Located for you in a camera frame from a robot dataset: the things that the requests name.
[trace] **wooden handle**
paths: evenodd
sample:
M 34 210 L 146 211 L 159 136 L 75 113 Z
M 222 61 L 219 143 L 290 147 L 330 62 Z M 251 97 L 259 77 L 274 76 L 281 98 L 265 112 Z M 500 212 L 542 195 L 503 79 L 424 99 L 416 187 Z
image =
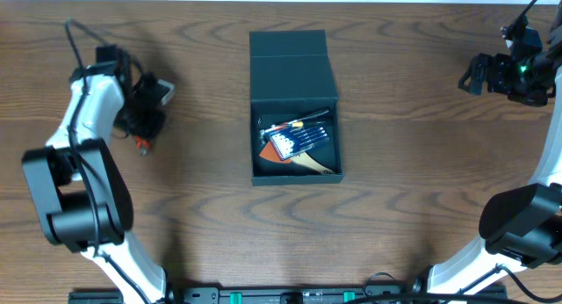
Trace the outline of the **wooden handle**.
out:
M 308 169 L 312 169 L 317 171 L 320 174 L 335 174 L 335 172 L 331 169 L 324 167 L 323 165 L 317 163 L 313 158 L 311 158 L 306 152 L 291 157 L 291 161 L 301 165 L 303 167 L 307 167 Z

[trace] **open box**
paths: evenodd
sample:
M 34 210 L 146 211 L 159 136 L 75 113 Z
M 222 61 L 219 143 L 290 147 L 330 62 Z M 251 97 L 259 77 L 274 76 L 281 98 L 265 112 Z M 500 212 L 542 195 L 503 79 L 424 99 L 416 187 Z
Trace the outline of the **open box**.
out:
M 337 90 L 324 31 L 252 32 L 250 43 L 250 136 L 252 185 L 340 183 L 343 179 L 337 126 Z M 321 175 L 295 163 L 260 157 L 259 130 L 328 108 L 329 142 L 307 153 L 335 174 Z

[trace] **wooden table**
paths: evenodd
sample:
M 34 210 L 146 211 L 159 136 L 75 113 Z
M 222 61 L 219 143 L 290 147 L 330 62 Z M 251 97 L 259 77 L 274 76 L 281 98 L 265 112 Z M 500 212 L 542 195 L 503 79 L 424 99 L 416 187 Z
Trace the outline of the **wooden table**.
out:
M 133 196 L 134 230 L 179 285 L 361 284 L 406 279 L 477 233 L 497 192 L 537 166 L 551 105 L 457 89 L 480 52 L 506 52 L 499 28 L 522 6 L 0 2 L 0 302 L 65 302 L 112 283 L 43 237 L 21 170 L 61 122 L 76 67 L 74 17 L 177 85 L 155 152 L 111 151 Z M 536 7 L 543 36 L 554 7 Z M 340 97 L 340 185 L 250 184 L 249 32 L 325 29 Z M 83 58 L 92 40 L 76 33 Z M 562 289 L 547 264 L 520 275 Z M 508 281 L 511 297 L 528 300 Z

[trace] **box lid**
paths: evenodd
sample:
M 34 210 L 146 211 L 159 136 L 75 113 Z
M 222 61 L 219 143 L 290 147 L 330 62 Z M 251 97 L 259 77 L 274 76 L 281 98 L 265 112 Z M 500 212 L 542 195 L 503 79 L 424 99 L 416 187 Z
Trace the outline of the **box lid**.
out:
M 337 98 L 325 31 L 251 32 L 250 99 Z

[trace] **wood grain surface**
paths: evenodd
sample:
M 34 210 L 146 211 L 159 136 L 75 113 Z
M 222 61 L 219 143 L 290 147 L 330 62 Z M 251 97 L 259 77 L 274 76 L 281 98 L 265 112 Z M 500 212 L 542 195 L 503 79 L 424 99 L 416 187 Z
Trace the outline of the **wood grain surface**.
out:
M 112 287 L 93 263 L 43 237 L 20 166 L 69 102 L 73 17 L 177 85 L 155 152 L 111 151 L 133 195 L 134 230 L 179 285 L 361 284 L 440 263 L 478 233 L 483 206 L 525 185 L 551 105 L 457 89 L 471 58 L 505 53 L 522 6 L 0 2 L 0 302 L 64 303 Z M 543 36 L 554 7 L 530 22 Z M 340 97 L 340 185 L 250 184 L 249 32 L 325 29 Z M 92 40 L 76 33 L 87 62 Z M 521 274 L 562 290 L 560 268 Z M 507 279 L 512 298 L 529 300 Z

